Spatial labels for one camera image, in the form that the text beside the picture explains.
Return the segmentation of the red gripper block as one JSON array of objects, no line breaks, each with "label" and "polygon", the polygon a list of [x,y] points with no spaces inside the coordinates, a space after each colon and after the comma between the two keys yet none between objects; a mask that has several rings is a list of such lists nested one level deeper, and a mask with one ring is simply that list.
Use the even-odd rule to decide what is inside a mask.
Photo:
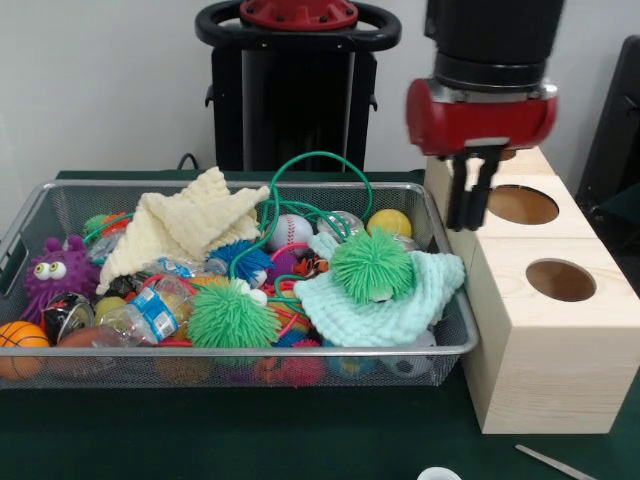
[{"label": "red gripper block", "polygon": [[[550,134],[558,110],[558,88],[544,82],[528,92],[488,93],[456,90],[433,78],[416,79],[406,98],[410,142],[423,154],[452,157],[446,225],[450,230],[483,225],[500,148],[530,149]],[[469,155],[483,160],[471,192]]]}]

